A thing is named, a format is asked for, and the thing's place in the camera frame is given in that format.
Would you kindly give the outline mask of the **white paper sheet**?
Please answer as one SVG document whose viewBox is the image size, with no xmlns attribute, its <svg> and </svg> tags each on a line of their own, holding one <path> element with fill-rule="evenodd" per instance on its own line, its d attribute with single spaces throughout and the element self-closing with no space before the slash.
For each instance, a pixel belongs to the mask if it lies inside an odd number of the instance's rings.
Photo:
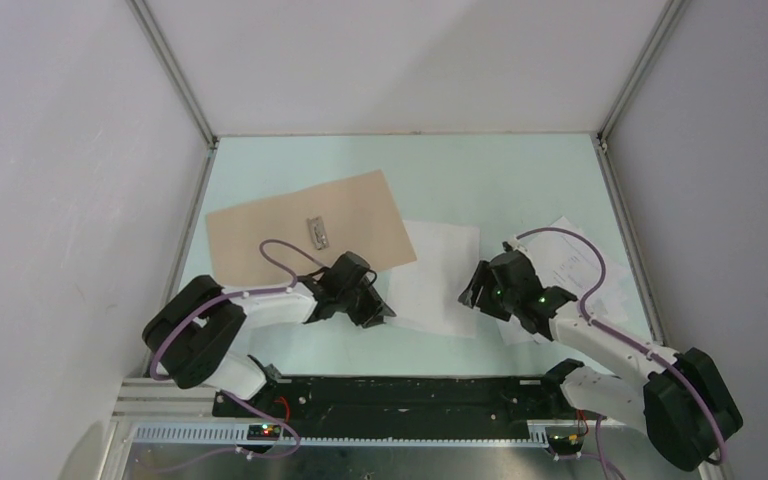
<svg viewBox="0 0 768 480">
<path fill-rule="evenodd" d="M 474 338 L 477 312 L 458 297 L 479 261 L 480 229 L 444 223 L 404 222 L 417 260 L 391 270 L 388 323 L 434 335 Z"/>
</svg>

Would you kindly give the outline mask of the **brown cardboard folder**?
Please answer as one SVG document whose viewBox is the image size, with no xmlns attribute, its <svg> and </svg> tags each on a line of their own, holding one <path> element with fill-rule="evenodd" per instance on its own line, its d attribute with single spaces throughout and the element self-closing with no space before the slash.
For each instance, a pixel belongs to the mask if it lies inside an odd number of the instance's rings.
<svg viewBox="0 0 768 480">
<path fill-rule="evenodd" d="M 307 219 L 321 216 L 330 246 L 316 250 Z M 414 262 L 416 253 L 382 171 L 239 204 L 206 216 L 214 278 L 234 287 L 279 284 L 289 275 L 259 252 L 266 239 L 286 241 L 326 265 L 344 252 L 376 271 Z"/>
</svg>

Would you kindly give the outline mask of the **metal folder clip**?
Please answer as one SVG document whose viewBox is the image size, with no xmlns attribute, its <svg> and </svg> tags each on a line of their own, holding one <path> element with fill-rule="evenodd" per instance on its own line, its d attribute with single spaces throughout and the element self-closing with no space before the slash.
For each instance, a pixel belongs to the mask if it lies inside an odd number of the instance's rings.
<svg viewBox="0 0 768 480">
<path fill-rule="evenodd" d="M 325 250 L 330 246 L 324 220 L 321 216 L 307 219 L 311 241 L 316 250 Z"/>
</svg>

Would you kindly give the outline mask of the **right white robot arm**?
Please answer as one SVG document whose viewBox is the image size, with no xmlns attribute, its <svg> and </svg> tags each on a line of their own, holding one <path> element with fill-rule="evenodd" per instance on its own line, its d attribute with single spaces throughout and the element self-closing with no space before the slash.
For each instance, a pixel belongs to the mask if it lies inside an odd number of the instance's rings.
<svg viewBox="0 0 768 480">
<path fill-rule="evenodd" d="M 569 359 L 550 369 L 541 402 L 553 417 L 586 410 L 613 418 L 645 434 L 665 460 L 683 471 L 720 462 L 723 445 L 744 425 L 710 355 L 697 348 L 678 352 L 606 320 L 568 312 L 579 298 L 560 286 L 544 285 L 521 250 L 479 261 L 458 301 L 606 368 L 601 374 Z"/>
</svg>

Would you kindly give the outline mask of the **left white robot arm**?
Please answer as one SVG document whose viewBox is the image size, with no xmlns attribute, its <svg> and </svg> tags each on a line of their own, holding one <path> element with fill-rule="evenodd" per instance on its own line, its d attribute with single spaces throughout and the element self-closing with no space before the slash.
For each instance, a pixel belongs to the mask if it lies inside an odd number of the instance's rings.
<svg viewBox="0 0 768 480">
<path fill-rule="evenodd" d="M 395 311 L 375 288 L 377 274 L 358 254 L 347 251 L 332 265 L 293 274 L 288 284 L 227 292 L 212 276 L 192 279 L 145 326 L 141 338 L 152 353 L 156 380 L 181 389 L 210 386 L 237 397 L 252 416 L 276 403 L 266 367 L 234 343 L 247 329 L 305 325 L 345 314 L 362 328 L 378 326 Z"/>
</svg>

